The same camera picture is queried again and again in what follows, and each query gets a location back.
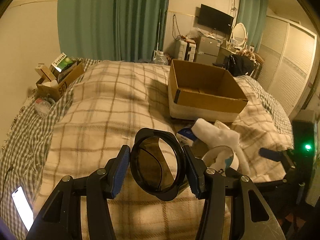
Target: round filter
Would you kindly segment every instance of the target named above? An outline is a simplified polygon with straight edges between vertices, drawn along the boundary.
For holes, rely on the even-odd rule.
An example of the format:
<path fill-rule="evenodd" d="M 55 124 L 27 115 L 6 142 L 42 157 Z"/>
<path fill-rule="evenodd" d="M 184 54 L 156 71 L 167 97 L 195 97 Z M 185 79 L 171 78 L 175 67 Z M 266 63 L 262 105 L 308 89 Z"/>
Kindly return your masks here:
<path fill-rule="evenodd" d="M 138 131 L 130 168 L 143 190 L 162 200 L 174 199 L 182 185 L 188 186 L 185 166 L 183 150 L 173 134 L 148 128 Z"/>

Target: storage box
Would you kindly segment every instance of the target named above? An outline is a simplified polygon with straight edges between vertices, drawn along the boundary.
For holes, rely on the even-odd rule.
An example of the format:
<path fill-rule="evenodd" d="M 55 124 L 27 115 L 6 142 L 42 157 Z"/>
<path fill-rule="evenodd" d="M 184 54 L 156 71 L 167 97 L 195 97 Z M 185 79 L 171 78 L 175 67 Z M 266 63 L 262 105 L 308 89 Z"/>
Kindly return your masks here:
<path fill-rule="evenodd" d="M 168 97 L 174 118 L 233 122 L 248 99 L 229 71 L 215 66 L 172 60 Z"/>
<path fill-rule="evenodd" d="M 36 86 L 39 94 L 43 97 L 50 95 L 56 102 L 63 96 L 70 84 L 84 73 L 84 66 L 81 61 L 76 62 L 74 69 L 58 84 L 57 87 L 48 87 L 42 85 L 44 78 L 40 78 Z"/>

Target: phone screen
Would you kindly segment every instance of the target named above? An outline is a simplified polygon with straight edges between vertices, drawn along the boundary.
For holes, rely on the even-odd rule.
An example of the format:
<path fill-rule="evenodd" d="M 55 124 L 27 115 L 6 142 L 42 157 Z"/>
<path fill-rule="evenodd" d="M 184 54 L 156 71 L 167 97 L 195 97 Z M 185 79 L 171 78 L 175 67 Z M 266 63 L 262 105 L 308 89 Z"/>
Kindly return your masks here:
<path fill-rule="evenodd" d="M 26 196 L 23 193 L 22 187 L 18 187 L 18 189 L 12 193 L 12 199 L 14 205 L 17 208 L 19 216 L 22 219 L 25 227 L 29 231 L 33 224 L 33 212 L 29 206 Z"/>

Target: white louvered door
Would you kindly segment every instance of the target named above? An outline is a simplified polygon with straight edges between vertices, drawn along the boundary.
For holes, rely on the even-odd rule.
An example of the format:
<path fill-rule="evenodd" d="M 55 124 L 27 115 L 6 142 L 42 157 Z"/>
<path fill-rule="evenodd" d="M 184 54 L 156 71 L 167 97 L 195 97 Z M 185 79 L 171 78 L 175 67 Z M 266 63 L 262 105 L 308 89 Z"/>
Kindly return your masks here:
<path fill-rule="evenodd" d="M 288 23 L 267 17 L 263 31 L 259 55 L 265 60 L 258 78 L 260 85 L 268 91 L 284 48 Z"/>
<path fill-rule="evenodd" d="M 259 55 L 265 59 L 258 82 L 287 115 L 306 89 L 316 51 L 316 35 L 286 19 L 267 17 Z"/>

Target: window curtain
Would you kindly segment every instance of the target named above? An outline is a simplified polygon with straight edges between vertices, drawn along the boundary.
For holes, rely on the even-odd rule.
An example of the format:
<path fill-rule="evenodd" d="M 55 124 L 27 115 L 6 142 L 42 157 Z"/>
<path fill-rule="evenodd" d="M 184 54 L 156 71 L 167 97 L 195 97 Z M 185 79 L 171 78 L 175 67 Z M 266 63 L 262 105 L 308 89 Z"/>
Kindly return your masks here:
<path fill-rule="evenodd" d="M 61 52 L 72 57 L 150 60 L 161 13 L 162 50 L 168 0 L 58 0 Z"/>
<path fill-rule="evenodd" d="M 247 45 L 258 51 L 267 17 L 268 0 L 240 0 L 237 23 L 243 23 L 247 33 Z"/>

